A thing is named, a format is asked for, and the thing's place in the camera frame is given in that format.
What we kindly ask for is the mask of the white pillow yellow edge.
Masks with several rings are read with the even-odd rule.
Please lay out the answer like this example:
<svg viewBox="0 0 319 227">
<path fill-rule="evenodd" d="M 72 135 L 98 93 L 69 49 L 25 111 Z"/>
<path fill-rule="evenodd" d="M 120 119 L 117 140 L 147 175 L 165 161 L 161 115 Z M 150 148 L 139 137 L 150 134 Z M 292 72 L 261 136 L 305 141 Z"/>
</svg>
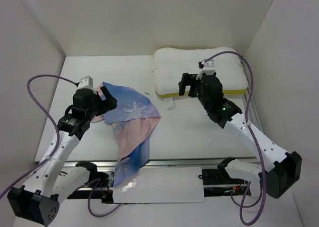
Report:
<svg viewBox="0 0 319 227">
<path fill-rule="evenodd" d="M 198 74 L 198 63 L 223 52 L 234 51 L 229 47 L 211 49 L 161 48 L 154 53 L 155 90 L 162 98 L 178 96 L 178 83 L 183 73 Z M 213 69 L 223 85 L 225 95 L 245 94 L 248 82 L 240 58 L 234 54 L 222 54 L 213 58 Z"/>
</svg>

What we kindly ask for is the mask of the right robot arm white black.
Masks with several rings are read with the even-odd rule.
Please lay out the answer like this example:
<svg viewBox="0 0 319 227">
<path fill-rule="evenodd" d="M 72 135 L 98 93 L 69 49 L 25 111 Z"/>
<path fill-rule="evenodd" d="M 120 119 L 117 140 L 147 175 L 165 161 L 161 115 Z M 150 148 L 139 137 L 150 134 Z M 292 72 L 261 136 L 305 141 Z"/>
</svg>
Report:
<svg viewBox="0 0 319 227">
<path fill-rule="evenodd" d="M 217 176 L 221 182 L 243 179 L 259 183 L 263 191 L 278 199 L 299 180 L 301 156 L 279 147 L 248 122 L 242 110 L 224 97 L 222 84 L 215 74 L 203 74 L 199 78 L 196 74 L 184 73 L 178 86 L 180 96 L 189 86 L 188 95 L 199 100 L 210 120 L 238 138 L 260 161 L 257 165 L 226 158 L 218 165 Z"/>
</svg>

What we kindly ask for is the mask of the pink blue printed pillowcase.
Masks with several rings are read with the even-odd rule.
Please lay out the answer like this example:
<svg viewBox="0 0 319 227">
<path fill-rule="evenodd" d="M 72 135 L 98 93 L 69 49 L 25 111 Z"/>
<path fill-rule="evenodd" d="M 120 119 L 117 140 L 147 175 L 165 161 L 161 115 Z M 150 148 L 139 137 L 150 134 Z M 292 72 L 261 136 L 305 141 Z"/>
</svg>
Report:
<svg viewBox="0 0 319 227">
<path fill-rule="evenodd" d="M 159 123 L 160 114 L 146 96 L 133 88 L 103 82 L 96 87 L 102 99 L 105 96 L 101 87 L 106 87 L 117 100 L 117 107 L 91 122 L 103 121 L 113 128 L 119 148 L 113 186 L 119 187 L 149 161 L 150 134 Z"/>
</svg>

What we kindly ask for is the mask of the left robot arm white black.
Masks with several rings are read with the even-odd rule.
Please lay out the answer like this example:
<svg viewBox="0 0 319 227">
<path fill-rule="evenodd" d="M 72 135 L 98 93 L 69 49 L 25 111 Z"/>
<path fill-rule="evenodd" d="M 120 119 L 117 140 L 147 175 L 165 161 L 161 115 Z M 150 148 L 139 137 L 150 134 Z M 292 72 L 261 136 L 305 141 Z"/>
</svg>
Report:
<svg viewBox="0 0 319 227">
<path fill-rule="evenodd" d="M 69 155 L 90 128 L 92 119 L 117 106 L 117 100 L 105 86 L 100 90 L 103 98 L 91 87 L 76 90 L 72 105 L 58 121 L 52 147 L 42 158 L 41 165 L 31 171 L 20 188 L 10 188 L 7 198 L 17 217 L 47 227 L 56 218 L 60 204 L 78 188 L 108 182 L 109 176 L 98 172 L 97 166 L 88 161 L 80 161 L 66 175 L 60 175 Z"/>
</svg>

